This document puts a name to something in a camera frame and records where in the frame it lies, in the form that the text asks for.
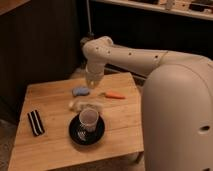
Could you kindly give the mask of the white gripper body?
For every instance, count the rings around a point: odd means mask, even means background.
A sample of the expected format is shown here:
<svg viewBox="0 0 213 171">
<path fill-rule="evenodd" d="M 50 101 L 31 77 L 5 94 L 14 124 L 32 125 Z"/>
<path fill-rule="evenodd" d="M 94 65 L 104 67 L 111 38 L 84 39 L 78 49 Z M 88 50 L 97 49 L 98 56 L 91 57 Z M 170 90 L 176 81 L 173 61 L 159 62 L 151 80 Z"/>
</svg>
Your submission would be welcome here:
<svg viewBox="0 0 213 171">
<path fill-rule="evenodd" d="M 104 69 L 98 68 L 94 69 L 89 66 L 86 66 L 85 69 L 85 79 L 86 84 L 89 88 L 94 89 L 97 87 L 104 76 Z"/>
</svg>

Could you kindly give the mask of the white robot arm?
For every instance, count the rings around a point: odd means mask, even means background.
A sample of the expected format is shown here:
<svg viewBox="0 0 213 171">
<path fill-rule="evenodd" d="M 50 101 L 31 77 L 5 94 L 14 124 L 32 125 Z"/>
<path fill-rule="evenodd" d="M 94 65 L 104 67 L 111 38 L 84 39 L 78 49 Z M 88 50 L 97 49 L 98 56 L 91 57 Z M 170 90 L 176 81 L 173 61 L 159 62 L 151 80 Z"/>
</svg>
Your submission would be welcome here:
<svg viewBox="0 0 213 171">
<path fill-rule="evenodd" d="M 116 46 L 108 36 L 87 41 L 82 51 L 87 59 L 86 83 L 91 88 L 95 88 L 102 80 L 106 64 L 148 76 L 158 67 L 162 57 L 167 54 L 166 50 Z"/>
</svg>

